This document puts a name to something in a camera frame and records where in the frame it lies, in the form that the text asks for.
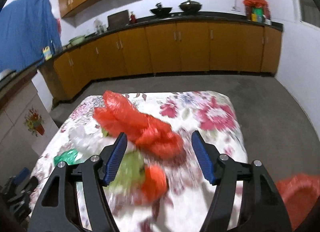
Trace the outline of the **red lined trash bin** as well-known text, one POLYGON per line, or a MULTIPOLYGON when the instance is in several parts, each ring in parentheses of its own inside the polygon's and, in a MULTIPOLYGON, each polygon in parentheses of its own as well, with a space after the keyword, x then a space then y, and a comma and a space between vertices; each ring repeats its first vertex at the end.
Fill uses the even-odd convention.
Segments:
POLYGON ((319 175, 299 173, 277 181, 276 186, 287 209, 292 230, 295 231, 319 198, 319 175))

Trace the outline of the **yellow blue detergent jug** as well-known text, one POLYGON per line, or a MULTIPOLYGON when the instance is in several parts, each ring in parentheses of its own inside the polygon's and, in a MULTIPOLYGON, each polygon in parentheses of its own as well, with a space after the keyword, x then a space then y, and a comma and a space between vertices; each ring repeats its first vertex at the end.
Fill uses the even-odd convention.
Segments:
POLYGON ((49 46, 44 47, 42 53, 45 60, 49 60, 53 56, 49 46))

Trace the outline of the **black wok with ladle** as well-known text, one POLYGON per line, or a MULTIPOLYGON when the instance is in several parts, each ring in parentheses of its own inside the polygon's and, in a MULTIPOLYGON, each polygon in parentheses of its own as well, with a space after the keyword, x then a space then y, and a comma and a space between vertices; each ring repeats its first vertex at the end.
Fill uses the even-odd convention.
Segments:
POLYGON ((157 3, 156 7, 150 10, 150 12, 153 15, 155 15, 157 18, 168 17, 171 11, 172 11, 172 7, 164 7, 162 3, 157 3))

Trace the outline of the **green basin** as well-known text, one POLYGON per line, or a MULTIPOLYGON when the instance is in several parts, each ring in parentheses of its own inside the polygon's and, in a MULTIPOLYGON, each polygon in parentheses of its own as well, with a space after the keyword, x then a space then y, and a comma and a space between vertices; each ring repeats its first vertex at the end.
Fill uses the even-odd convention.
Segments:
POLYGON ((71 46, 75 46, 82 43, 84 40, 85 40, 85 35, 80 35, 70 39, 69 43, 71 44, 71 46))

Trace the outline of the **white cabinet with flower sticker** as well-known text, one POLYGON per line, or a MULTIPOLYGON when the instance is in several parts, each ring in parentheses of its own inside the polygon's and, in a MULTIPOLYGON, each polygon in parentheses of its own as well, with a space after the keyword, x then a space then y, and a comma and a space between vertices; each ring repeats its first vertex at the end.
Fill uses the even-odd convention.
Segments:
POLYGON ((1 185, 23 168, 32 170, 58 127, 32 82, 35 67, 1 86, 1 185))

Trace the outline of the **green plastic bag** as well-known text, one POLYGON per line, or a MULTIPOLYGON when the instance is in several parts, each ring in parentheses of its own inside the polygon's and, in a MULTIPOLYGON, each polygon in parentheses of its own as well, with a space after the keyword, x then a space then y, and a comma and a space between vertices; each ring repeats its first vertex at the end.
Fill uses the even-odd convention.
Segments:
POLYGON ((145 180, 144 158, 139 151, 126 153, 121 161, 116 178, 109 185, 112 191, 125 192, 139 187, 145 180))

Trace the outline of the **small red plastic bag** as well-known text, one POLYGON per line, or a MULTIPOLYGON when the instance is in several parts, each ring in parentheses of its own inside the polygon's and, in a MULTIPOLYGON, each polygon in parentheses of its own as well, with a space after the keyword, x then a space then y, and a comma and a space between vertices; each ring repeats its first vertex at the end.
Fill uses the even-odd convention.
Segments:
POLYGON ((140 190, 148 203, 158 200, 167 192, 167 177, 159 165, 153 164, 145 167, 145 179, 140 190))

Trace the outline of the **clear bubble wrap sheet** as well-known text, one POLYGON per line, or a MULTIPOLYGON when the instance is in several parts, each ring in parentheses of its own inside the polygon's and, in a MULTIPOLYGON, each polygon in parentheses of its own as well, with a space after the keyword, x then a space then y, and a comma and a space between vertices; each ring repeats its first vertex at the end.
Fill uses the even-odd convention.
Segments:
POLYGON ((104 147, 114 144, 116 138, 108 135, 108 132, 99 127, 93 133, 87 133, 84 126, 71 128, 69 139, 74 148, 83 155, 99 155, 104 147))

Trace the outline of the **blue hanging cloth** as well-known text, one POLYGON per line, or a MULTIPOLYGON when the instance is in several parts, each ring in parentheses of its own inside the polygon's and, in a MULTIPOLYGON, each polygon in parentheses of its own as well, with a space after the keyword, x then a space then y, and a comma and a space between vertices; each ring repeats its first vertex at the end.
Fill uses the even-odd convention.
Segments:
POLYGON ((1 10, 1 71, 21 71, 62 48, 50 0, 15 0, 1 10))

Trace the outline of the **black lidded wok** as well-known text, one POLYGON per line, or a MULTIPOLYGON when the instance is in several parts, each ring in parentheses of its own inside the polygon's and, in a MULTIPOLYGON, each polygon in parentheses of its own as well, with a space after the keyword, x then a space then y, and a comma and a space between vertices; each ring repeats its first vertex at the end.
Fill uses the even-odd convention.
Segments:
POLYGON ((179 8, 184 13, 197 13, 202 8, 202 5, 199 2, 193 0, 187 0, 179 4, 179 8))

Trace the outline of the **red bag on counter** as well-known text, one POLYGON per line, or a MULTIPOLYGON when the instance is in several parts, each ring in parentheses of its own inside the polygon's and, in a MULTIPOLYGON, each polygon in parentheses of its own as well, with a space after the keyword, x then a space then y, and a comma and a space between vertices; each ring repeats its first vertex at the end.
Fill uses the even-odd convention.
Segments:
POLYGON ((264 16, 268 9, 268 2, 266 0, 243 0, 245 6, 245 14, 248 20, 251 20, 252 7, 262 7, 264 16))

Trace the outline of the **dark cutting board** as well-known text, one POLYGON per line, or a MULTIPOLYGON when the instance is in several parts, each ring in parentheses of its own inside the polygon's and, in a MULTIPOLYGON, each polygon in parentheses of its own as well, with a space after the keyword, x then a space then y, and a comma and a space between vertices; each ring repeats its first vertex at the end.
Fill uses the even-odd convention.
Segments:
POLYGON ((108 30, 124 27, 130 23, 129 11, 124 10, 107 16, 108 30))

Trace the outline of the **dark green plastic scrap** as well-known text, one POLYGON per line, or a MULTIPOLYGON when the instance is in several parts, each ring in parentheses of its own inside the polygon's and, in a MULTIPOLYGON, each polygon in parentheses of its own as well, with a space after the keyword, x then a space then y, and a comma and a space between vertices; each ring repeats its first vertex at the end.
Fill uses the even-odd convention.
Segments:
POLYGON ((59 162, 66 162, 68 165, 77 164, 80 162, 80 159, 82 158, 82 153, 78 152, 76 149, 69 149, 61 155, 57 155, 54 157, 54 166, 57 166, 59 162))

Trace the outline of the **glass jar on counter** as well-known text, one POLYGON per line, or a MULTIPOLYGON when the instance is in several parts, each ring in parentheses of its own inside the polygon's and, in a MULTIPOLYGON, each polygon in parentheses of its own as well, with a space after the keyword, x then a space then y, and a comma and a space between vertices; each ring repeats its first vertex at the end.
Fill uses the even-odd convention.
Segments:
POLYGON ((104 32, 103 22, 98 18, 94 20, 94 27, 97 34, 101 34, 104 32))

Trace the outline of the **green yellow containers on counter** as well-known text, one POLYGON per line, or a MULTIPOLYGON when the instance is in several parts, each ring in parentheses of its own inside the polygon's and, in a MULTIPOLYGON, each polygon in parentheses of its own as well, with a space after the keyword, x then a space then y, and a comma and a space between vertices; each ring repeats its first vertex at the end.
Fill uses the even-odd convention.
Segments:
POLYGON ((264 22, 264 11, 262 7, 252 7, 251 20, 257 23, 264 22))

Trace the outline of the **orange lower kitchen cabinets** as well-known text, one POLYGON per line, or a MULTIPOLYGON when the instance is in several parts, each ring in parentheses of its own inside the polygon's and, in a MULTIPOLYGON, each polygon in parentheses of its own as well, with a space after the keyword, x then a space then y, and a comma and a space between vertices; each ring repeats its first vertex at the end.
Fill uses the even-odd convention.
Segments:
POLYGON ((277 72, 282 31, 227 21, 160 23, 107 34, 40 66, 56 101, 100 79, 178 72, 277 72))

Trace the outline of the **red bottle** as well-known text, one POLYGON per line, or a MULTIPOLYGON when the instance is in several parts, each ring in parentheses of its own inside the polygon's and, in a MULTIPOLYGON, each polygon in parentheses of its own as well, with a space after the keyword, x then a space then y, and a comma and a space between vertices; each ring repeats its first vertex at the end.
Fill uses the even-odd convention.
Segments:
POLYGON ((133 12, 130 12, 130 24, 135 24, 136 23, 136 17, 133 14, 133 12))

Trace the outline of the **floral quilted table cloth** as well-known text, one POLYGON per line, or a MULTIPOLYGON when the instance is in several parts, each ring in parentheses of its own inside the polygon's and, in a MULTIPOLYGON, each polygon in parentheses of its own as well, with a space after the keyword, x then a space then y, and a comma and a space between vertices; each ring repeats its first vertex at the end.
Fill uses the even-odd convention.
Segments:
MULTIPOLYGON (((167 192, 158 200, 148 203, 140 187, 116 192, 104 189, 120 231, 198 231, 206 216, 215 188, 201 173, 191 146, 191 134, 198 130, 203 139, 238 162, 248 157, 240 125, 231 101, 213 91, 127 94, 126 98, 142 113, 149 114, 171 125, 183 139, 183 152, 179 157, 163 161, 139 151, 129 143, 125 153, 139 151, 145 167, 157 164, 167 177, 167 192)), ((30 207, 46 184, 54 166, 54 157, 75 149, 69 139, 71 128, 84 126, 87 133, 101 127, 93 118, 96 107, 103 107, 101 96, 85 98, 63 123, 38 159, 32 175, 39 185, 31 194, 30 207)))

